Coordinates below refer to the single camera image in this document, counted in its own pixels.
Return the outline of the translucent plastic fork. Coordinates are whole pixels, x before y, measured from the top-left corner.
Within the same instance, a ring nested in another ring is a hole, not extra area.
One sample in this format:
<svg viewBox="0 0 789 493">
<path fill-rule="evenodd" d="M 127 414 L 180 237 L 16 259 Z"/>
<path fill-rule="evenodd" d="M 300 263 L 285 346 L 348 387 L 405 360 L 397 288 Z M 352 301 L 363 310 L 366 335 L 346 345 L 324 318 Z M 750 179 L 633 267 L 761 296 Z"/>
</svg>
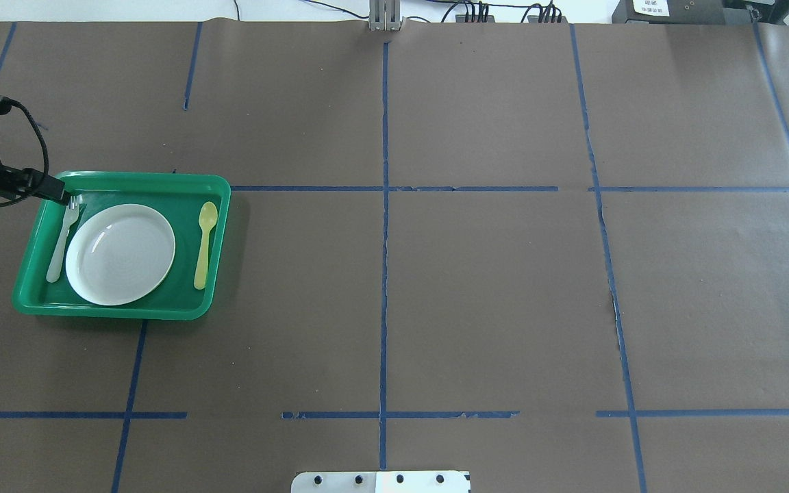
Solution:
<svg viewBox="0 0 789 493">
<path fill-rule="evenodd" d="M 66 241 L 68 241 L 71 227 L 78 221 L 81 205 L 81 195 L 72 194 L 63 212 L 62 226 L 60 227 L 56 244 L 54 245 L 54 250 L 50 262 L 48 263 L 46 272 L 47 283 L 56 283 L 62 276 L 64 258 L 66 255 Z"/>
</svg>

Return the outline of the white round plate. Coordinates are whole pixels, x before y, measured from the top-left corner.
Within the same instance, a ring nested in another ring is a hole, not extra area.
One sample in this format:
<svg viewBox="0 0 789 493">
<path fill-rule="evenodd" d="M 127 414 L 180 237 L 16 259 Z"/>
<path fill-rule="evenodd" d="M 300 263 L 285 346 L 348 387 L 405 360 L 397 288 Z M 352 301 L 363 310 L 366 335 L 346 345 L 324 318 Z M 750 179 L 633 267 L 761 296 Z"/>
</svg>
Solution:
<svg viewBox="0 0 789 493">
<path fill-rule="evenodd" d="M 169 274 L 175 232 L 146 205 L 114 205 L 78 228 L 64 259 L 70 287 L 92 305 L 128 305 L 147 296 Z"/>
</svg>

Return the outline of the green plastic tray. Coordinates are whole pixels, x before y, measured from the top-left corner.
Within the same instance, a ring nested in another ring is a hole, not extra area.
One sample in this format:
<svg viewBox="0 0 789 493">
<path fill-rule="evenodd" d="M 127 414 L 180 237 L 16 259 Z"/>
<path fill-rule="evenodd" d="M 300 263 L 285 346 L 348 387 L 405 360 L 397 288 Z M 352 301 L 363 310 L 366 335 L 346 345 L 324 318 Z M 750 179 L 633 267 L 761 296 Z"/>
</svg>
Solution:
<svg viewBox="0 0 789 493">
<path fill-rule="evenodd" d="M 219 175 L 68 171 L 60 175 L 69 192 L 80 194 L 78 221 L 69 241 L 84 222 L 114 205 L 146 205 L 162 213 L 175 232 L 176 253 L 166 279 L 140 300 L 106 307 L 83 300 L 70 287 L 63 265 L 56 283 L 46 282 L 46 272 L 62 226 L 65 206 L 42 203 L 26 244 L 16 277 L 12 302 L 19 312 L 44 316 L 91 316 L 149 320 L 194 320 L 207 311 L 215 297 L 217 271 L 231 205 L 231 185 Z M 217 206 L 217 225 L 211 233 L 208 281 L 195 290 L 193 278 L 201 231 L 198 216 L 204 203 Z"/>
</svg>

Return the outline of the yellow plastic spoon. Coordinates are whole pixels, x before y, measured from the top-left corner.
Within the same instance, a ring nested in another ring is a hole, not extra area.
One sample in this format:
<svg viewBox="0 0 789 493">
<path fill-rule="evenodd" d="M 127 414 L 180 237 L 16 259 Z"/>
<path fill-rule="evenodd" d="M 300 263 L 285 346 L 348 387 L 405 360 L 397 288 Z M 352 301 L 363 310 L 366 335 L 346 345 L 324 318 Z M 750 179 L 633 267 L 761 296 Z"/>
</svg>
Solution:
<svg viewBox="0 0 789 493">
<path fill-rule="evenodd" d="M 195 290 L 204 290 L 207 285 L 210 264 L 210 243 L 211 233 L 217 225 L 217 206 L 211 201 L 207 201 L 201 206 L 198 225 L 201 231 L 197 262 L 195 262 L 195 274 L 193 287 Z"/>
</svg>

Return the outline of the black box device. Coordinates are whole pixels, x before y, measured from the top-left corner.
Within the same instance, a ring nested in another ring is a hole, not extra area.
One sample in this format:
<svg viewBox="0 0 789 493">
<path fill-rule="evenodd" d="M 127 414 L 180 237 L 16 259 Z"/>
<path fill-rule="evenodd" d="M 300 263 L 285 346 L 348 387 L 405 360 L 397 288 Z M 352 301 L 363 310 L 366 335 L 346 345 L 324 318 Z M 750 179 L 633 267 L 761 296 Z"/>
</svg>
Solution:
<svg viewBox="0 0 789 493">
<path fill-rule="evenodd" d="M 618 1 L 613 24 L 725 25 L 723 1 Z"/>
</svg>

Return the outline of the aluminium frame post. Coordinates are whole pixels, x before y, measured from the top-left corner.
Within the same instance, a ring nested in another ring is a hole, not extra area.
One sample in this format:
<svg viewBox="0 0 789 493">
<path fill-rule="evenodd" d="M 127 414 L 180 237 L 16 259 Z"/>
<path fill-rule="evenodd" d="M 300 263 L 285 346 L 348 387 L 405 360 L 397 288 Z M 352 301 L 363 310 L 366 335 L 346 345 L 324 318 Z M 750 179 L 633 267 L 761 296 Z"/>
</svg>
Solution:
<svg viewBox="0 0 789 493">
<path fill-rule="evenodd" d="M 370 31 L 401 31 L 403 15 L 400 0 L 370 0 L 368 3 Z"/>
</svg>

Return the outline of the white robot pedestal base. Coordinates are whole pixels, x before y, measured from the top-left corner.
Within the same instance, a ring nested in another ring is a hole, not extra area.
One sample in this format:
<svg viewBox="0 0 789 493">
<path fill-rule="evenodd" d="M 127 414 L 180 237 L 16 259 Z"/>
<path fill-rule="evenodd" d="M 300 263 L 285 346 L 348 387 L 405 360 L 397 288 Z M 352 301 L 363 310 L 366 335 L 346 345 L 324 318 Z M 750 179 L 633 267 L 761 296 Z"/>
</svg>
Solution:
<svg viewBox="0 0 789 493">
<path fill-rule="evenodd" d="M 457 470 L 304 472 L 291 492 L 471 492 L 470 473 Z"/>
</svg>

